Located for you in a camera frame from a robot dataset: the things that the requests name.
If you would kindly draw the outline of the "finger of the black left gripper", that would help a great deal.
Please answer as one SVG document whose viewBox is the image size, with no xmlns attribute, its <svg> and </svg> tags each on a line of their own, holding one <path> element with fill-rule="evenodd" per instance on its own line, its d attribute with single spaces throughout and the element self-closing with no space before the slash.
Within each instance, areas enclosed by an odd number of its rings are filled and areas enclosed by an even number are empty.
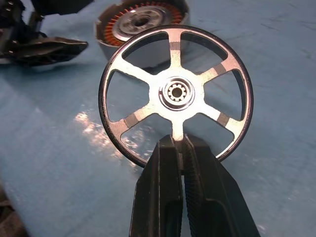
<svg viewBox="0 0 316 237">
<path fill-rule="evenodd" d="M 67 15 L 78 13 L 94 0 L 32 0 L 36 12 L 41 15 Z"/>
<path fill-rule="evenodd" d="M 88 42 L 61 37 L 39 38 L 14 48 L 14 62 L 23 66 L 46 66 L 79 56 Z"/>
</svg>

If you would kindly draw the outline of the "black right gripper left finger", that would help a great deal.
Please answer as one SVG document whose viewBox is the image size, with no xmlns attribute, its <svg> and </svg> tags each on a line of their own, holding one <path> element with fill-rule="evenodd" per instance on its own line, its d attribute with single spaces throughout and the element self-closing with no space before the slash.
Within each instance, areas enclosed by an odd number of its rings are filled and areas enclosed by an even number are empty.
<svg viewBox="0 0 316 237">
<path fill-rule="evenodd" d="M 179 154 L 161 138 L 137 180 L 129 237 L 180 237 L 183 190 Z"/>
</svg>

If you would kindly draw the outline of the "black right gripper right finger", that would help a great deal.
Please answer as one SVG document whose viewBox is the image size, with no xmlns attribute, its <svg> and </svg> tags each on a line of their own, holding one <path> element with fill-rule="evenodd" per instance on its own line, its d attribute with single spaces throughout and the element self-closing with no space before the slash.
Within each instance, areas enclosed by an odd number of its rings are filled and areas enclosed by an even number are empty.
<svg viewBox="0 0 316 237">
<path fill-rule="evenodd" d="M 187 212 L 192 237 L 260 237 L 241 190 L 202 139 L 182 146 Z"/>
</svg>

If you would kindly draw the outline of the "spoked silver rotor wheel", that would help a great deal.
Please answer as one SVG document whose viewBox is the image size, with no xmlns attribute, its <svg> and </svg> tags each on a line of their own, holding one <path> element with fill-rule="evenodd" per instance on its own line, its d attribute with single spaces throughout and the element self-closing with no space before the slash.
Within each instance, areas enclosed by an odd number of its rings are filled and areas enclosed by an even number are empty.
<svg viewBox="0 0 316 237">
<path fill-rule="evenodd" d="M 167 40 L 170 66 L 156 75 L 129 63 L 126 58 L 137 49 L 152 42 Z M 181 42 L 200 44 L 221 58 L 210 69 L 195 74 L 181 64 Z M 115 72 L 123 73 L 145 82 L 149 87 L 149 102 L 119 121 L 111 121 L 107 109 L 108 87 Z M 236 120 L 206 104 L 204 85 L 226 73 L 233 73 L 238 82 L 242 112 Z M 122 142 L 122 135 L 132 127 L 157 114 L 172 124 L 172 138 L 180 144 L 185 136 L 183 124 L 196 114 L 203 114 L 233 134 L 232 142 L 217 155 L 226 159 L 242 142 L 251 123 L 254 95 L 249 73 L 238 54 L 216 35 L 197 27 L 165 25 L 148 29 L 126 41 L 108 61 L 99 85 L 99 113 L 103 127 L 114 146 L 134 164 L 145 167 L 147 161 Z"/>
</svg>

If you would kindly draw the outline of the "grey motor stator copper windings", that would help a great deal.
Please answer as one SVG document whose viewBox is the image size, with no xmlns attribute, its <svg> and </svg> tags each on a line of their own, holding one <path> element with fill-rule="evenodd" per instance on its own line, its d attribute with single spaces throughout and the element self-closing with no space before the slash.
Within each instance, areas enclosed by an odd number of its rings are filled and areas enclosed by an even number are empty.
<svg viewBox="0 0 316 237">
<path fill-rule="evenodd" d="M 186 0 L 121 0 L 105 9 L 95 23 L 95 35 L 105 57 L 131 37 L 152 27 L 190 23 Z"/>
</svg>

